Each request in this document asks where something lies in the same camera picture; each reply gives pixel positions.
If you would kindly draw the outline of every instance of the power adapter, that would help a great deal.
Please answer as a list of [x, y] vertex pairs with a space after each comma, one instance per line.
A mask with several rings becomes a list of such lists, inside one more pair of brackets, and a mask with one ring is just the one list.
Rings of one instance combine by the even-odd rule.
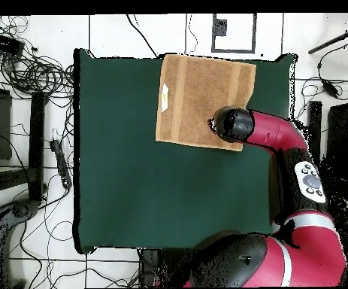
[[23, 55], [24, 47], [24, 42], [0, 35], [0, 53], [6, 53], [14, 59], [19, 59]]
[[327, 92], [327, 94], [329, 94], [333, 98], [338, 97], [338, 90], [332, 82], [322, 79], [322, 84], [323, 84], [323, 89], [324, 91]]

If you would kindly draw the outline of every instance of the cable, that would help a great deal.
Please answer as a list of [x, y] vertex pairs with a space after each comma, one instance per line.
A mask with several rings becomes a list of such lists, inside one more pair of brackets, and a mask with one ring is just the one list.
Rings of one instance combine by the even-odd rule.
[[134, 26], [134, 24], [132, 23], [131, 19], [129, 19], [129, 15], [126, 14], [126, 16], [127, 16], [128, 21], [129, 21], [129, 24], [131, 24], [132, 28], [134, 28], [134, 29], [139, 33], [139, 35], [141, 35], [141, 37], [143, 38], [143, 40], [144, 40], [144, 41], [146, 42], [146, 44], [148, 45], [149, 49], [153, 52], [153, 55], [157, 58], [158, 56], [156, 55], [155, 51], [154, 51], [153, 48], [150, 46], [150, 44], [148, 43], [148, 41], [146, 40], [146, 38], [144, 37], [143, 33], [141, 33], [141, 32], [139, 31], [139, 29], [138, 29], [136, 26]]
[[31, 289], [31, 287], [32, 287], [32, 285], [33, 285], [35, 279], [38, 277], [38, 275], [40, 274], [40, 271], [43, 269], [43, 263], [42, 263], [41, 260], [39, 260], [37, 257], [31, 255], [31, 254], [24, 248], [24, 246], [23, 246], [23, 237], [24, 237], [25, 234], [26, 234], [26, 221], [24, 222], [24, 231], [23, 231], [23, 234], [22, 234], [21, 237], [20, 237], [20, 243], [19, 243], [19, 245], [20, 245], [21, 249], [24, 251], [24, 253], [26, 253], [28, 256], [30, 256], [31, 258], [33, 258], [34, 260], [36, 260], [37, 262], [40, 263], [40, 269], [38, 270], [38, 273], [37, 273], [36, 276], [32, 279], [31, 284], [29, 284], [29, 289]]
[[318, 77], [319, 79], [321, 80], [322, 84], [323, 84], [323, 88], [324, 90], [332, 97], [336, 98], [336, 99], [339, 99], [341, 101], [346, 101], [348, 100], [348, 97], [347, 98], [341, 98], [340, 96], [342, 95], [342, 87], [341, 87], [341, 92], [339, 93], [337, 91], [337, 86], [335, 84], [347, 84], [348, 86], [348, 80], [347, 81], [339, 81], [339, 80], [326, 80], [325, 78], [322, 77], [321, 75], [321, 68], [322, 68], [322, 61], [323, 59], [325, 58], [325, 56], [327, 56], [328, 54], [332, 53], [332, 52], [335, 52], [337, 50], [340, 50], [340, 49], [344, 49], [345, 47], [348, 46], [348, 43], [341, 46], [341, 47], [338, 47], [336, 49], [333, 49], [333, 50], [330, 50], [329, 52], [325, 53], [322, 58], [320, 59], [319, 63], [318, 63], [318, 66], [317, 66], [317, 69], [318, 69]]
[[[303, 97], [303, 106], [302, 108], [299, 110], [298, 112], [298, 116], [297, 117], [294, 117], [295, 120], [298, 120], [298, 118], [306, 111], [306, 106], [314, 99], [315, 96], [317, 96], [318, 94], [321, 94], [323, 92], [325, 92], [324, 90], [321, 91], [321, 92], [318, 92], [318, 86], [315, 85], [315, 84], [310, 84], [310, 85], [307, 85], [306, 86], [306, 83], [308, 81], [311, 81], [315, 78], [318, 78], [318, 77], [312, 77], [310, 79], [307, 79], [304, 83], [303, 83], [303, 86], [302, 86], [302, 90], [301, 90], [301, 94], [302, 94], [302, 97]], [[304, 94], [304, 90], [307, 89], [308, 87], [315, 87], [316, 91], [314, 94], [310, 94], [310, 95], [306, 95]], [[311, 99], [309, 101], [306, 102], [306, 98], [311, 96]]]
[[140, 27], [138, 21], [136, 20], [136, 14], [134, 14], [134, 19], [135, 19], [135, 22], [138, 25], [138, 27]]
[[[51, 214], [55, 211], [55, 209], [57, 208], [57, 206], [58, 206], [58, 204], [60, 203], [61, 200], [62, 200], [62, 199], [59, 200], [59, 202], [58, 202], [57, 205], [53, 208], [53, 210], [52, 210], [51, 213], [48, 215], [48, 217], [51, 216]], [[38, 262], [40, 263], [40, 269], [39, 269], [38, 272], [36, 273], [36, 276], [32, 279], [31, 284], [29, 285], [29, 289], [31, 289], [33, 283], [35, 282], [36, 278], [39, 276], [41, 270], [43, 269], [43, 263], [42, 263], [41, 260], [39, 260], [37, 257], [34, 257], [34, 256], [31, 255], [30, 253], [28, 253], [28, 251], [25, 250], [25, 248], [24, 248], [24, 246], [23, 246], [23, 242], [24, 242], [25, 239], [28, 238], [28, 236], [27, 236], [25, 239], [23, 239], [25, 233], [26, 233], [26, 222], [25, 222], [23, 234], [21, 235], [21, 238], [20, 238], [20, 243], [19, 243], [19, 245], [20, 245], [21, 249], [22, 249], [27, 255], [29, 255], [30, 257], [32, 257], [33, 259], [35, 259], [36, 261], [38, 261]]]
[[[326, 80], [326, 79], [322, 78], [321, 73], [320, 73], [320, 69], [322, 68], [322, 61], [323, 61], [323, 58], [324, 58], [325, 56], [327, 56], [328, 54], [330, 54], [331, 52], [335, 52], [335, 51], [337, 51], [337, 50], [339, 50], [339, 49], [343, 49], [343, 48], [345, 48], [346, 46], [348, 46], [348, 44], [345, 44], [345, 45], [343, 45], [342, 47], [339, 47], [339, 48], [337, 48], [337, 49], [333, 49], [333, 50], [327, 52], [325, 55], [323, 55], [322, 58], [321, 58], [321, 60], [320, 60], [319, 63], [318, 63], [318, 77], [312, 77], [312, 78], [310, 78], [310, 79], [307, 79], [307, 80], [304, 82], [304, 85], [303, 85], [302, 91], [301, 91], [301, 94], [302, 94], [303, 100], [304, 100], [304, 105], [302, 106], [301, 110], [299, 111], [298, 116], [295, 117], [295, 120], [297, 120], [297, 119], [306, 111], [306, 106], [308, 105], [308, 103], [309, 103], [310, 101], [312, 101], [313, 98], [314, 98], [315, 96], [317, 96], [318, 94], [321, 94], [321, 93], [323, 93], [323, 92], [327, 92], [329, 95], [331, 95], [331, 96], [333, 96], [334, 98], [339, 99], [339, 100], [341, 100], [341, 101], [346, 101], [346, 100], [348, 100], [348, 97], [345, 98], [345, 99], [342, 99], [342, 98], [340, 97], [340, 96], [342, 96], [343, 89], [342, 89], [342, 87], [341, 87], [340, 85], [338, 85], [338, 84], [347, 84], [347, 86], [348, 86], [348, 80], [347, 80], [347, 81], [342, 81], [342, 80]], [[315, 81], [315, 80], [319, 80], [319, 81], [322, 82], [322, 84], [323, 84], [323, 90], [322, 90], [322, 91], [318, 92], [318, 86], [315, 85], [315, 84], [311, 84], [311, 85], [305, 86], [306, 83], [307, 83], [308, 81]], [[312, 97], [311, 97], [311, 99], [310, 99], [308, 102], [306, 102], [305, 97], [308, 97], [308, 96], [304, 94], [304, 89], [307, 89], [308, 87], [315, 87], [315, 88], [316, 88], [316, 92], [315, 92], [314, 94], [309, 95], [309, 96], [312, 96]]]
[[[193, 14], [191, 14], [191, 16], [189, 17], [189, 27], [191, 26], [192, 15], [193, 15]], [[189, 28], [189, 32], [192, 34], [192, 36], [193, 36], [193, 37], [195, 38], [195, 40], [196, 40], [196, 45], [195, 45], [195, 47], [194, 47], [194, 50], [192, 50], [192, 51], [189, 52], [189, 54], [191, 54], [192, 52], [195, 52], [196, 47], [198, 46], [198, 38], [195, 37], [195, 35], [192, 33], [192, 31], [191, 31], [190, 28]]]

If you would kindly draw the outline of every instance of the white tile floor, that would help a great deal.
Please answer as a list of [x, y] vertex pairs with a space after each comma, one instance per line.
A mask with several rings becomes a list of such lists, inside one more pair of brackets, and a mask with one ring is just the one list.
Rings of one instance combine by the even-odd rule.
[[[230, 21], [235, 20], [239, 25], [239, 14], [229, 15]], [[187, 53], [191, 52], [197, 56], [218, 56], [228, 59], [266, 59], [274, 60], [281, 53], [298, 54], [298, 62], [295, 70], [295, 112], [298, 113], [303, 107], [301, 88], [303, 79], [317, 76], [316, 66], [329, 50], [339, 47], [348, 42], [348, 39], [330, 48], [309, 55], [308, 50], [330, 40], [348, 30], [348, 14], [258, 14], [256, 26], [256, 52], [255, 54], [239, 53], [211, 53], [211, 28], [212, 14], [165, 14], [165, 15], [130, 15], [132, 22], [143, 32], [151, 47], [157, 54], [160, 53]], [[95, 16], [30, 16], [27, 30], [21, 37], [30, 41], [33, 47], [38, 48], [38, 56], [50, 56], [57, 59], [66, 68], [73, 63], [72, 53], [74, 48], [90, 49], [96, 57], [104, 56], [128, 56], [136, 58], [152, 58], [153, 53], [144, 43], [142, 37], [130, 26], [125, 15], [95, 15]], [[242, 24], [238, 30], [242, 39], [252, 33], [252, 26]], [[231, 36], [231, 46], [239, 45], [236, 36]], [[322, 76], [328, 79], [348, 79], [348, 48], [339, 50], [328, 55], [324, 59]], [[348, 96], [348, 90], [343, 87], [343, 96]], [[311, 94], [314, 88], [309, 88], [304, 93]], [[323, 103], [322, 125], [325, 128], [328, 110], [333, 105], [343, 104], [342, 101], [333, 99], [326, 93], [318, 95], [316, 100]], [[22, 123], [29, 129], [30, 102], [14, 100], [12, 107], [12, 125]], [[51, 139], [53, 131], [57, 129], [62, 132], [64, 128], [65, 110], [48, 104], [45, 114], [45, 138]], [[11, 132], [21, 133], [21, 128], [14, 127]], [[12, 135], [11, 141], [25, 165], [28, 164], [29, 140], [25, 136]], [[325, 147], [325, 133], [322, 139]], [[73, 148], [67, 146], [65, 154], [68, 156]], [[17, 166], [19, 161], [13, 155], [9, 161], [0, 161], [0, 165]], [[44, 150], [44, 165], [56, 167], [56, 160], [50, 150]], [[57, 173], [55, 169], [44, 169], [44, 180], [49, 181]], [[0, 192], [0, 205], [13, 199], [26, 187], [14, 187], [10, 190]], [[59, 198], [63, 194], [62, 185], [58, 177], [50, 183], [49, 200]], [[40, 211], [28, 222], [26, 234], [31, 234], [23, 243], [26, 250], [36, 257], [46, 260], [47, 256], [54, 259], [51, 263], [52, 282], [57, 288], [84, 288], [84, 287], [107, 287], [110, 282], [103, 279], [97, 273], [88, 271], [85, 267], [92, 268], [99, 274], [114, 280], [124, 278], [129, 280], [138, 268], [138, 256], [133, 249], [98, 248], [93, 254], [87, 256], [79, 255], [74, 249], [72, 239], [58, 242], [55, 239], [49, 241], [49, 235], [45, 229], [44, 215], [48, 216], [55, 205]], [[47, 219], [48, 229], [51, 230], [60, 221], [73, 220], [73, 188], [72, 192], [65, 197], [57, 206], [51, 217]], [[11, 240], [11, 272], [14, 278], [26, 278], [29, 282], [35, 277], [39, 270], [39, 264], [34, 260], [25, 260], [26, 254], [17, 247], [23, 225], [15, 230]], [[59, 239], [71, 237], [71, 225], [60, 224], [53, 235]], [[47, 262], [43, 262], [43, 269], [36, 278], [32, 287], [49, 288], [50, 283], [46, 279]], [[61, 275], [82, 272], [72, 277]]]

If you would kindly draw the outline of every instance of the black cable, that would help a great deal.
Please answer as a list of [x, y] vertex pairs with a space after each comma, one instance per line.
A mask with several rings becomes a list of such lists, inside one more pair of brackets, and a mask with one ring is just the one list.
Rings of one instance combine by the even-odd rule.
[[[302, 97], [303, 97], [303, 106], [302, 106], [302, 108], [299, 110], [297, 117], [294, 117], [295, 120], [298, 120], [299, 117], [306, 111], [307, 105], [310, 103], [310, 101], [312, 101], [312, 100], [314, 99], [315, 96], [317, 96], [318, 94], [321, 94], [321, 93], [325, 92], [324, 90], [321, 91], [321, 92], [318, 92], [318, 86], [315, 85], [315, 84], [310, 84], [310, 85], [307, 85], [307, 86], [306, 86], [306, 83], [307, 83], [308, 81], [311, 81], [311, 80], [313, 80], [313, 79], [315, 79], [315, 78], [317, 78], [317, 77], [312, 77], [312, 78], [310, 78], [310, 79], [307, 79], [307, 80], [303, 83], [302, 91], [301, 91], [301, 94], [302, 94]], [[310, 95], [304, 94], [304, 90], [307, 89], [308, 87], [315, 87], [316, 92], [315, 92], [314, 94], [310, 94]], [[306, 98], [309, 97], [309, 96], [311, 96], [311, 99], [310, 99], [309, 101], [306, 102]]]
[[149, 49], [153, 52], [153, 55], [157, 58], [158, 56], [156, 55], [155, 51], [154, 51], [153, 48], [150, 46], [150, 44], [148, 43], [148, 41], [146, 40], [146, 38], [144, 37], [143, 33], [141, 33], [141, 32], [139, 31], [139, 29], [138, 29], [136, 26], [134, 26], [134, 24], [132, 23], [131, 19], [129, 19], [129, 15], [126, 14], [126, 16], [127, 16], [128, 21], [129, 21], [129, 24], [131, 24], [132, 28], [134, 28], [134, 29], [139, 33], [139, 35], [141, 35], [141, 37], [143, 38], [143, 40], [144, 40], [144, 41], [146, 42], [146, 44], [148, 45]]
[[40, 269], [38, 270], [38, 273], [36, 274], [36, 276], [32, 279], [31, 281], [31, 284], [29, 285], [29, 288], [28, 289], [31, 289], [35, 279], [38, 277], [38, 275], [40, 274], [41, 270], [43, 269], [43, 263], [41, 262], [41, 260], [39, 260], [37, 257], [31, 255], [23, 246], [23, 237], [24, 235], [26, 234], [26, 221], [24, 222], [24, 231], [23, 231], [23, 234], [21, 235], [20, 237], [20, 247], [21, 249], [24, 251], [24, 253], [26, 253], [28, 256], [30, 256], [31, 258], [33, 258], [34, 260], [38, 261], [40, 263]]
[[[48, 215], [48, 217], [51, 216], [51, 214], [55, 211], [55, 209], [57, 208], [57, 206], [58, 206], [58, 204], [60, 203], [61, 200], [62, 200], [62, 199], [59, 200], [59, 202], [58, 202], [57, 205], [53, 208], [53, 210], [52, 210], [51, 213]], [[25, 239], [23, 239], [25, 233], [26, 233], [26, 222], [25, 222], [23, 234], [21, 235], [21, 238], [20, 238], [20, 247], [21, 247], [21, 249], [22, 249], [27, 255], [29, 255], [30, 257], [32, 257], [33, 259], [35, 259], [36, 261], [38, 261], [38, 262], [40, 263], [40, 269], [38, 270], [36, 276], [32, 279], [31, 284], [29, 285], [29, 289], [31, 289], [33, 283], [35, 282], [36, 278], [39, 276], [41, 270], [43, 269], [43, 263], [42, 263], [41, 260], [39, 260], [37, 257], [32, 256], [30, 253], [28, 253], [28, 251], [25, 250], [25, 248], [24, 248], [24, 246], [23, 246], [23, 242], [24, 242], [25, 239], [28, 238], [28, 236], [27, 236]]]
[[138, 27], [140, 27], [138, 21], [136, 20], [136, 14], [134, 14], [134, 19], [135, 19], [135, 22], [138, 25]]
[[[61, 196], [61, 197], [59, 197], [58, 199], [55, 199], [54, 201], [48, 203], [47, 206], [52, 205], [53, 203], [55, 203], [55, 202], [57, 202], [57, 201], [63, 199], [63, 198], [66, 197], [68, 194], [69, 194], [69, 190], [66, 190], [66, 191], [64, 192], [64, 195], [63, 195], [63, 196]], [[51, 216], [52, 213], [53, 213], [53, 210], [52, 210], [51, 213], [47, 216], [47, 219]], [[44, 221], [42, 221], [30, 234], [28, 234], [27, 237], [25, 237], [25, 238], [23, 239], [23, 242], [24, 242], [28, 237], [30, 237], [31, 234], [33, 234], [36, 230], [38, 230], [38, 229], [40, 228], [40, 226], [41, 226], [43, 223], [44, 223]], [[15, 250], [17, 247], [19, 247], [19, 245], [20, 245], [20, 244], [17, 244], [15, 247], [13, 247], [13, 248], [9, 251], [9, 254], [10, 254], [13, 250]]]
[[[189, 17], [189, 27], [191, 26], [192, 15], [193, 15], [193, 14], [191, 14], [191, 16]], [[189, 52], [189, 54], [191, 54], [192, 52], [195, 52], [196, 47], [198, 46], [198, 38], [195, 37], [195, 35], [192, 33], [192, 31], [191, 31], [190, 28], [189, 28], [189, 32], [192, 34], [192, 36], [193, 36], [193, 37], [195, 38], [195, 40], [196, 40], [196, 45], [195, 45], [195, 47], [194, 47], [194, 50], [192, 50], [192, 51]]]

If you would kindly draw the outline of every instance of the floor tile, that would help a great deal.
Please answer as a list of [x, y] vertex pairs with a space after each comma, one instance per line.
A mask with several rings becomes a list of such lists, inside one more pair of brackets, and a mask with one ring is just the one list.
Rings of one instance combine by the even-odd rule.
[[102, 278], [97, 273], [89, 271], [87, 274], [87, 288], [116, 288], [119, 287], [118, 285], [127, 285], [127, 282], [138, 274], [139, 263], [105, 263], [89, 261], [88, 267], [109, 279]]
[[[298, 54], [295, 77], [317, 76], [324, 54], [348, 43], [348, 39], [313, 54], [308, 51], [348, 31], [348, 14], [285, 14], [283, 52]], [[322, 61], [325, 79], [348, 79], [348, 47], [327, 55]]]
[[9, 267], [11, 281], [26, 280], [26, 289], [29, 288], [29, 285], [37, 274], [38, 276], [33, 281], [31, 288], [42, 289], [47, 286], [44, 282], [44, 278], [47, 275], [45, 262], [43, 262], [43, 267], [39, 273], [40, 264], [36, 260], [9, 260]]
[[[96, 57], [154, 58], [125, 14], [96, 14], [90, 17], [90, 50]], [[129, 19], [144, 35], [157, 55], [184, 52], [185, 14], [133, 14]]]
[[49, 280], [45, 281], [45, 289], [84, 289], [86, 283], [86, 263], [83, 262], [53, 262]]

